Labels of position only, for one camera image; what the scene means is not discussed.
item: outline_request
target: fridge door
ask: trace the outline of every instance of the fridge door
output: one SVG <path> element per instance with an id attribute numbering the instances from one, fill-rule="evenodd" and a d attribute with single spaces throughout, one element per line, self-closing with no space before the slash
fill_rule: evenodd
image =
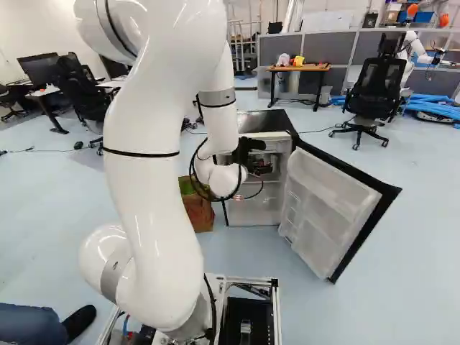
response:
<path id="1" fill-rule="evenodd" d="M 318 277 L 336 282 L 400 191 L 297 138 L 278 231 Z"/>

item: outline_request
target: floor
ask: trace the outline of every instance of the floor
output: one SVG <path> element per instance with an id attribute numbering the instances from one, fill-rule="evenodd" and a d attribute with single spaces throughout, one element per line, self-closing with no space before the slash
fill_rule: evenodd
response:
<path id="1" fill-rule="evenodd" d="M 237 92 L 239 109 L 265 109 L 256 91 Z M 339 109 L 281 101 L 299 132 L 349 119 Z M 76 119 L 59 120 L 68 135 L 49 132 L 44 116 L 0 132 L 0 149 L 69 150 L 96 135 Z M 275 227 L 226 228 L 220 208 L 212 233 L 198 235 L 206 271 L 280 279 L 284 344 L 432 345 L 460 339 L 458 131 L 410 118 L 379 129 L 387 149 L 365 137 L 358 152 L 350 134 L 302 138 L 402 193 L 336 285 L 320 281 Z M 180 174 L 203 134 L 185 132 Z M 112 304 L 78 273 L 82 239 L 117 219 L 101 158 L 80 152 L 9 153 L 0 157 L 0 301 L 53 307 L 66 317 L 86 303 L 98 318 L 75 344 L 94 344 Z"/>

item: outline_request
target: person's leg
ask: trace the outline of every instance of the person's leg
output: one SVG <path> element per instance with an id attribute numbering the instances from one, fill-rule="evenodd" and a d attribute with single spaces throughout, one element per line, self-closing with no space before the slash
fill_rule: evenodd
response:
<path id="1" fill-rule="evenodd" d="M 0 303 L 0 341 L 65 345 L 67 340 L 67 331 L 53 309 Z"/>

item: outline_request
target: electronic device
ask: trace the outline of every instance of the electronic device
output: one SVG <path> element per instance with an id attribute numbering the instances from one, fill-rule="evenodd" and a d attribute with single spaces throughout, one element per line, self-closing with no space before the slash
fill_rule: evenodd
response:
<path id="1" fill-rule="evenodd" d="M 19 57 L 18 63 L 22 70 L 29 76 L 30 81 L 35 87 L 40 87 L 52 83 L 55 75 L 55 64 L 59 55 L 56 52 Z"/>

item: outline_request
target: yellow object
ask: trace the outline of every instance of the yellow object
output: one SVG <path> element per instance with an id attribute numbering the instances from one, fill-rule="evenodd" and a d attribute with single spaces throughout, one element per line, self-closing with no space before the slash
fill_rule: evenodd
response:
<path id="1" fill-rule="evenodd" d="M 294 67 L 302 67 L 304 60 L 305 60 L 305 58 L 303 56 L 297 55 L 296 57 L 294 57 L 293 66 Z"/>

